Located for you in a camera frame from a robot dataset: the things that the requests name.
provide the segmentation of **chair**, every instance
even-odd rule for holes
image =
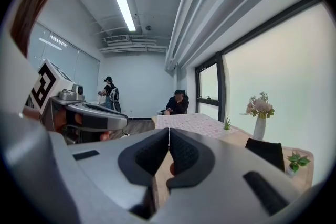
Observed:
[[[281,143],[269,143],[249,138],[245,148],[265,159],[281,171],[285,171],[284,155]]]

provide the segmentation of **table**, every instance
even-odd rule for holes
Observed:
[[[229,133],[226,133],[223,129],[223,123],[214,120],[201,113],[184,114],[184,115],[165,115],[154,116],[152,121],[155,124],[155,129],[161,129],[163,127],[178,128],[186,131],[196,132],[199,134],[211,136],[227,143],[231,143],[237,146],[245,147],[246,142],[252,135],[232,126]],[[308,156],[310,163],[306,167],[300,167],[299,171],[291,180],[296,188],[303,193],[305,190],[311,187],[314,171],[314,157],[309,151],[302,150],[300,148],[282,147],[283,160],[285,162],[285,168],[289,165],[287,156],[292,155],[292,151],[298,152],[301,156]],[[169,192],[165,185],[166,181],[173,177],[169,171],[170,165],[173,163],[173,158],[168,152],[161,167],[155,175],[157,185],[157,196],[159,198],[159,206],[162,206],[169,197]]]

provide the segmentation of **white vase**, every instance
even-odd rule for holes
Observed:
[[[253,139],[262,141],[265,135],[266,119],[262,119],[259,115],[256,126],[254,127]]]
[[[295,173],[294,170],[292,168],[290,168],[290,166],[288,165],[286,170],[285,170],[286,175],[288,175],[290,178],[293,178]]]

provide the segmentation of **fluorescent light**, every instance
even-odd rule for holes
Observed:
[[[129,31],[135,31],[135,25],[133,22],[133,18],[130,12],[130,8],[128,7],[127,0],[117,0],[120,11],[122,13],[122,16],[124,17],[124,20],[127,24]]]
[[[53,39],[54,41],[60,43],[61,45],[63,45],[64,47],[67,47],[68,45],[65,44],[63,41],[60,41],[58,38],[54,37],[54,36],[50,36],[51,39]]]
[[[51,45],[52,47],[54,47],[55,49],[58,49],[58,50],[62,50],[60,47],[57,47],[56,45],[46,41],[45,39],[43,38],[39,38],[38,40],[41,40],[42,42],[44,42],[45,44],[48,44],[48,45]]]

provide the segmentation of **glass wall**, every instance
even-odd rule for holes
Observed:
[[[217,65],[213,64],[201,71],[200,75],[200,98],[218,100]]]
[[[84,86],[84,96],[87,101],[97,100],[99,61],[85,52],[78,55],[75,82]]]
[[[42,60],[50,60],[70,79],[75,81],[75,69],[78,53],[79,49],[52,33],[49,37],[48,43],[46,44]]]
[[[218,120],[218,107],[215,105],[199,103],[199,113],[203,113]]]
[[[100,62],[36,23],[30,36],[28,60],[38,70],[45,59],[57,65],[75,83],[83,85],[86,101],[97,100]]]
[[[335,40],[334,21],[318,4],[225,55],[232,125],[253,134],[256,118],[241,113],[251,96],[266,92],[275,112],[264,140],[312,152],[314,183],[336,152]]]

